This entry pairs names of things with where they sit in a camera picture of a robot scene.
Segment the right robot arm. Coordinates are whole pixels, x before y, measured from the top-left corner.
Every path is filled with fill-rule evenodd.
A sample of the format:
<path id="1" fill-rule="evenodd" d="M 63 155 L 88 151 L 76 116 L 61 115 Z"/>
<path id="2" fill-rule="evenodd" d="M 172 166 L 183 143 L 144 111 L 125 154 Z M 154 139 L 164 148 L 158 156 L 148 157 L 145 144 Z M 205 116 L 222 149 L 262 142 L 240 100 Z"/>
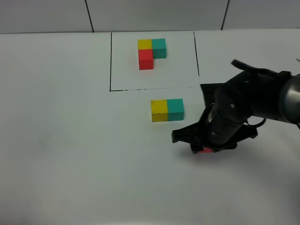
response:
<path id="1" fill-rule="evenodd" d="M 231 150 L 257 137 L 267 119 L 300 124 L 300 76 L 255 68 L 241 61 L 241 73 L 224 83 L 201 84 L 205 110 L 197 123 L 174 130 L 172 142 L 190 144 L 193 154 Z"/>

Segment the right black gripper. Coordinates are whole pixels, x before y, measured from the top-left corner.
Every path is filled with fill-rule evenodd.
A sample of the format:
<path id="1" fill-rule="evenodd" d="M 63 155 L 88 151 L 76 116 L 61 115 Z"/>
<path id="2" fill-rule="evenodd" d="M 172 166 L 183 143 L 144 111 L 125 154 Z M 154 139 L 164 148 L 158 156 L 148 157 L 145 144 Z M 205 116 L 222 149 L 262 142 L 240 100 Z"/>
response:
<path id="1" fill-rule="evenodd" d="M 257 135 L 255 126 L 230 120 L 214 105 L 211 110 L 204 110 L 197 123 L 172 131 L 172 142 L 189 143 L 192 153 L 198 154 L 203 152 L 203 147 L 214 152 L 232 150 L 238 142 Z"/>

